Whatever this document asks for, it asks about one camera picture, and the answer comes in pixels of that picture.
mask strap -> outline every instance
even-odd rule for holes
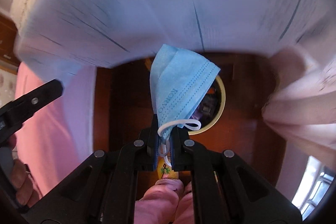
[[[192,127],[190,125],[188,125],[187,123],[192,123],[192,124],[196,124],[197,126]],[[195,120],[195,119],[181,119],[181,120],[176,120],[176,121],[171,121],[171,122],[167,122],[165,124],[163,124],[162,126],[159,127],[159,129],[157,130],[157,134],[162,137],[162,132],[171,126],[176,126],[178,124],[182,124],[184,125],[186,128],[188,128],[189,130],[199,130],[201,128],[201,122],[199,120]],[[160,141],[159,147],[161,147],[161,149],[159,149],[159,156],[163,157],[163,159],[165,160],[165,163],[171,167],[171,163],[168,160],[167,154],[170,151],[170,140],[169,140],[169,136],[168,139],[166,140],[166,143],[162,143]]]

metal rivet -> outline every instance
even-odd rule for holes
[[[235,153],[232,150],[225,150],[224,156],[227,158],[232,158],[235,155]]]
[[[105,152],[103,151],[103,150],[97,150],[97,151],[95,151],[95,153],[94,153],[94,156],[96,157],[96,158],[101,158],[102,156],[104,156],[105,155]]]
[[[193,140],[185,140],[184,145],[185,146],[194,146],[195,142]]]
[[[134,141],[134,146],[136,146],[136,147],[141,147],[141,146],[143,146],[144,145],[144,142],[143,142],[143,140],[136,140],[136,141]]]
[[[39,102],[39,98],[33,98],[33,99],[31,99],[31,103],[33,104],[33,105],[36,105],[37,103]]]

finger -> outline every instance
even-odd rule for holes
[[[33,193],[33,183],[30,178],[26,178],[22,187],[16,192],[16,199],[21,205],[26,205]]]
[[[12,136],[10,136],[8,138],[8,143],[9,143],[10,147],[12,149],[14,149],[14,147],[16,146],[16,136],[15,136],[15,134],[13,134]]]
[[[21,188],[25,179],[28,177],[26,173],[26,167],[22,161],[16,159],[14,160],[14,166],[11,174],[12,184],[17,188]]]
[[[33,193],[31,194],[31,197],[27,202],[28,207],[31,208],[39,200],[40,200],[39,194],[37,193],[36,190],[33,190]]]

pink pants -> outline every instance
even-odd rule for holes
[[[185,189],[178,179],[160,179],[135,202],[134,224],[194,224],[191,183]]]

blue face mask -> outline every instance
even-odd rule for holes
[[[189,119],[219,70],[200,54],[163,44],[153,61],[150,75],[152,107],[159,127]],[[159,133],[162,144],[169,139],[172,128],[169,126]]]

